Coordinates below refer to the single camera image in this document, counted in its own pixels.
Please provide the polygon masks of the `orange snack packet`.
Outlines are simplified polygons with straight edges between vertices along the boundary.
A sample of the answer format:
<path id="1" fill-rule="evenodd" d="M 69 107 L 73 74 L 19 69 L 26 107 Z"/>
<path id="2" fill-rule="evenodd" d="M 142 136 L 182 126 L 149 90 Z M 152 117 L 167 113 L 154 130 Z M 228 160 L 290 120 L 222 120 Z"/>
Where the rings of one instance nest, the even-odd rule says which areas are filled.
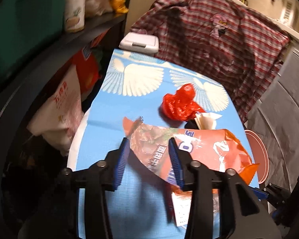
<path id="1" fill-rule="evenodd" d="M 233 168 L 247 184 L 251 184 L 259 168 L 240 140 L 227 129 L 185 128 L 180 121 L 161 119 L 143 120 L 133 131 L 135 122 L 136 119 L 123 117 L 122 129 L 131 136 L 131 167 L 148 183 L 176 184 L 168 149 L 171 138 L 193 160 L 220 172 Z"/>

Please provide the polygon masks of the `white paper napkin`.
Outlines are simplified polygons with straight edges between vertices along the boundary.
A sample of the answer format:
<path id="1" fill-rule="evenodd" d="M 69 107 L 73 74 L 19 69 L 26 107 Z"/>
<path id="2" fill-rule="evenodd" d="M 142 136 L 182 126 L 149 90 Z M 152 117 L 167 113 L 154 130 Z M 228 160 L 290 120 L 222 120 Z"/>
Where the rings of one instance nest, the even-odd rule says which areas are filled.
<path id="1" fill-rule="evenodd" d="M 198 126 L 198 129 L 216 129 L 216 121 L 221 117 L 221 114 L 204 112 L 196 114 L 194 120 Z"/>

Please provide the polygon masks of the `red plastic bag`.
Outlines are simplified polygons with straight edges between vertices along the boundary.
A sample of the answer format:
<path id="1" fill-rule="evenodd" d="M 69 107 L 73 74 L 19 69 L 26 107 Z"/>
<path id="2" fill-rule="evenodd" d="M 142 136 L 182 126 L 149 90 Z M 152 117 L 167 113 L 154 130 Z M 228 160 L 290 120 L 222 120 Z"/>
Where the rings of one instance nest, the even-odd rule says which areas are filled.
<path id="1" fill-rule="evenodd" d="M 166 94 L 160 106 L 161 112 L 171 120 L 189 121 L 196 117 L 197 113 L 205 113 L 194 97 L 196 92 L 192 84 L 184 84 L 175 94 Z"/>

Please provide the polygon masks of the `pink round trash bucket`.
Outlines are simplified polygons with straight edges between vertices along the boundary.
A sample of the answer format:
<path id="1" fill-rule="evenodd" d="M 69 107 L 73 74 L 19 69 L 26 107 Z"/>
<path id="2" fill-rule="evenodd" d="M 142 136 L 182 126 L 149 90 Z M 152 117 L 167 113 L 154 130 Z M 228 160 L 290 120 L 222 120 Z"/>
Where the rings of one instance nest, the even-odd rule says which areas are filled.
<path id="1" fill-rule="evenodd" d="M 255 163 L 259 164 L 257 170 L 258 183 L 262 184 L 269 175 L 269 156 L 267 149 L 261 138 L 255 132 L 247 129 L 245 130 L 245 134 L 250 144 Z"/>

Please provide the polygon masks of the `white lidded trash bin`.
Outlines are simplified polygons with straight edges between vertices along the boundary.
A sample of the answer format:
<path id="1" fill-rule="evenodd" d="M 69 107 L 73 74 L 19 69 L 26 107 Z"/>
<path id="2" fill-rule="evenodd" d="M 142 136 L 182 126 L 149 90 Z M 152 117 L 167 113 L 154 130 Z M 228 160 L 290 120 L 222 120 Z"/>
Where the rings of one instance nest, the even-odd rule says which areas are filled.
<path id="1" fill-rule="evenodd" d="M 153 35 L 129 32 L 121 40 L 119 48 L 145 55 L 155 55 L 159 51 L 159 38 Z"/>

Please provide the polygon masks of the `white rice sack red text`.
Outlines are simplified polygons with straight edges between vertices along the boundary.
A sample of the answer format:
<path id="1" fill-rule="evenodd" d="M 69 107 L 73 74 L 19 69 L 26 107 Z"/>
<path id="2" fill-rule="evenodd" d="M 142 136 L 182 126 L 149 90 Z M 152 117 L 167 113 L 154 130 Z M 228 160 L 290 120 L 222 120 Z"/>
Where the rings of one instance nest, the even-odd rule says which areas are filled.
<path id="1" fill-rule="evenodd" d="M 66 72 L 55 93 L 37 110 L 27 125 L 66 156 L 82 121 L 80 84 L 75 65 Z"/>

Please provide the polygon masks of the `black shelf unit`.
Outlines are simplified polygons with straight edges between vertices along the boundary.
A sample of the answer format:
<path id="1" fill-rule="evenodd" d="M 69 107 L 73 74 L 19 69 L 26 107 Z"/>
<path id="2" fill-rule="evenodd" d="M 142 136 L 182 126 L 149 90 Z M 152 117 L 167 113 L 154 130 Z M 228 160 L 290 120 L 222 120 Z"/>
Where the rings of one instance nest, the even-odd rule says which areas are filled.
<path id="1" fill-rule="evenodd" d="M 0 238 L 56 238 L 64 217 L 59 176 L 66 159 L 26 126 L 67 71 L 66 62 L 107 27 L 105 57 L 118 45 L 125 16 L 88 20 L 76 34 L 57 32 L 17 60 L 0 78 Z"/>

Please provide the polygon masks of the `grey quilted cover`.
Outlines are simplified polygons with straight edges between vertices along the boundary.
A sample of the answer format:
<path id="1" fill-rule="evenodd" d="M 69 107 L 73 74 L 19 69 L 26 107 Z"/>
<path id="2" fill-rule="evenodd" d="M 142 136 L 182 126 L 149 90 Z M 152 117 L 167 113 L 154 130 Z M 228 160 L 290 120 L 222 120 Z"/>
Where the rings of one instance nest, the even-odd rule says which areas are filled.
<path id="1" fill-rule="evenodd" d="M 263 141 L 274 183 L 292 191 L 299 175 L 299 45 L 292 44 L 269 88 L 247 115 L 247 128 Z"/>

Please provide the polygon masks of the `blue tablecloth white wing print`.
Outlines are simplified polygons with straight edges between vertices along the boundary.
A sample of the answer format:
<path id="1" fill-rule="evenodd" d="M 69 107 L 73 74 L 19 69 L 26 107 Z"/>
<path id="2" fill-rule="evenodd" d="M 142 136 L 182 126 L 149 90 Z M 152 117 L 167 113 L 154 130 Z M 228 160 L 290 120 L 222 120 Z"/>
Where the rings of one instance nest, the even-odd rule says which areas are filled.
<path id="1" fill-rule="evenodd" d="M 100 91 L 93 97 L 72 142 L 67 165 L 88 168 L 118 148 L 124 137 L 122 121 L 143 117 L 146 124 L 183 128 L 160 112 L 164 95 L 191 83 L 196 101 L 217 115 L 216 126 L 231 131 L 249 151 L 244 126 L 224 87 L 189 69 L 160 59 L 114 50 Z M 107 192 L 114 238 L 184 238 L 185 228 L 171 219 L 169 185 L 130 153 L 121 185 Z"/>

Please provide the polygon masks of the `red printed food bag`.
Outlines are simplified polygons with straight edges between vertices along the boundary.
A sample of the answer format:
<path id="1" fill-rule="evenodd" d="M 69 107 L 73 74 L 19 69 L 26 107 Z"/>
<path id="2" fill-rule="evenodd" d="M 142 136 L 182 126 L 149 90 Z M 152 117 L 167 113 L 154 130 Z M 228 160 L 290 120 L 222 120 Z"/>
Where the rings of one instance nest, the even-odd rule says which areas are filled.
<path id="1" fill-rule="evenodd" d="M 71 59 L 80 84 L 81 101 L 84 101 L 92 92 L 95 83 L 101 78 L 99 64 L 93 55 L 90 46 L 87 45 L 79 50 Z"/>

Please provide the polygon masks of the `yellow plastic bag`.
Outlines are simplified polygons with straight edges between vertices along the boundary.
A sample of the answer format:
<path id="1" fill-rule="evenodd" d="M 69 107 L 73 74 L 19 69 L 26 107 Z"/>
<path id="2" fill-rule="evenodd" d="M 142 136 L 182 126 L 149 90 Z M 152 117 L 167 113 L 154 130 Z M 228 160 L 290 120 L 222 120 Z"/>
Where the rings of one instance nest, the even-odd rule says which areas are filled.
<path id="1" fill-rule="evenodd" d="M 126 0 L 110 0 L 109 3 L 112 9 L 118 14 L 128 13 L 128 8 L 125 5 Z"/>

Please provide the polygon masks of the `red plaid shirt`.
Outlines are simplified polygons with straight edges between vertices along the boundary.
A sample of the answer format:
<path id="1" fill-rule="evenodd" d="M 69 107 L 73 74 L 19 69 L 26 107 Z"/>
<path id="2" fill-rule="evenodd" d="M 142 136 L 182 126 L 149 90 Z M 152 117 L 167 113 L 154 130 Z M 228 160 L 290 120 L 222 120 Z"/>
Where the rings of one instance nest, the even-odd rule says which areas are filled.
<path id="1" fill-rule="evenodd" d="M 221 83 L 242 121 L 282 67 L 289 35 L 230 0 L 155 0 L 131 31 L 159 38 L 156 57 Z"/>

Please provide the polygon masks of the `green storage box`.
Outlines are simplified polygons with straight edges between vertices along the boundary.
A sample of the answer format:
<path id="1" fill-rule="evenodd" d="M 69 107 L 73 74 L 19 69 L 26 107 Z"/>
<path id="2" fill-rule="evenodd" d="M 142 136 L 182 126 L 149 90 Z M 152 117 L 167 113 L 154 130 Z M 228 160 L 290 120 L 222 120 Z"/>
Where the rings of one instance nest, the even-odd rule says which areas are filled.
<path id="1" fill-rule="evenodd" d="M 62 30 L 65 0 L 3 0 L 0 77 L 31 49 Z"/>

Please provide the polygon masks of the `labelled spice jar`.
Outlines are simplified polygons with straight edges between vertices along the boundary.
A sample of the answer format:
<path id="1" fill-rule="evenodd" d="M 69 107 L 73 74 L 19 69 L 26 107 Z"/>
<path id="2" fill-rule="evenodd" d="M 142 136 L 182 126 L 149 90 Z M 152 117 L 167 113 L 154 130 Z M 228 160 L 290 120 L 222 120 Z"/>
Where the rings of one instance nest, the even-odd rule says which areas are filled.
<path id="1" fill-rule="evenodd" d="M 65 0 L 64 28 L 78 32 L 85 26 L 85 0 Z"/>

